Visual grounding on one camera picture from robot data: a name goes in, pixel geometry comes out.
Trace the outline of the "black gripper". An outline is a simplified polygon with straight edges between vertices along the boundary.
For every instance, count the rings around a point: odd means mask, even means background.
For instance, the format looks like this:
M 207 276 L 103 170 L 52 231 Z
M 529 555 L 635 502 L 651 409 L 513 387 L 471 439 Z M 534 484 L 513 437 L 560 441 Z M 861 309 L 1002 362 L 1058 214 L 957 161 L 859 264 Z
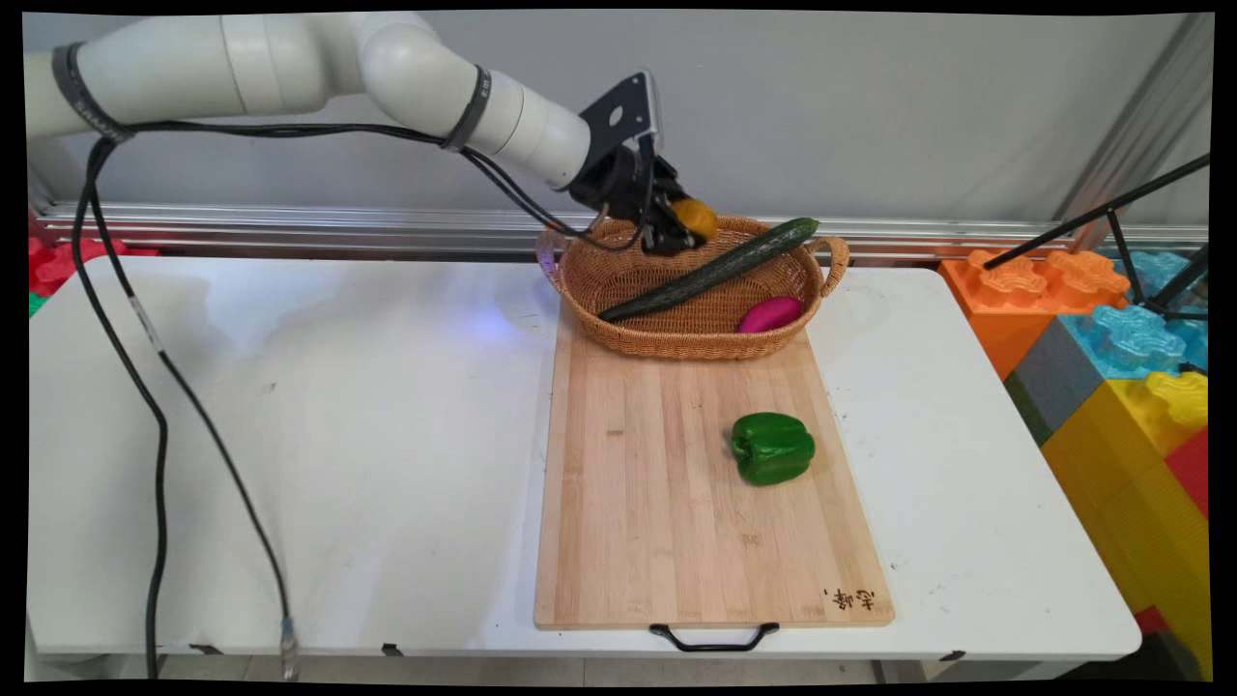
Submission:
M 691 197 L 677 171 L 663 156 L 649 159 L 626 145 L 576 176 L 568 185 L 574 202 L 593 211 L 607 210 L 607 218 L 642 224 L 644 255 L 675 256 L 700 245 L 693 232 L 672 211 L 675 202 Z

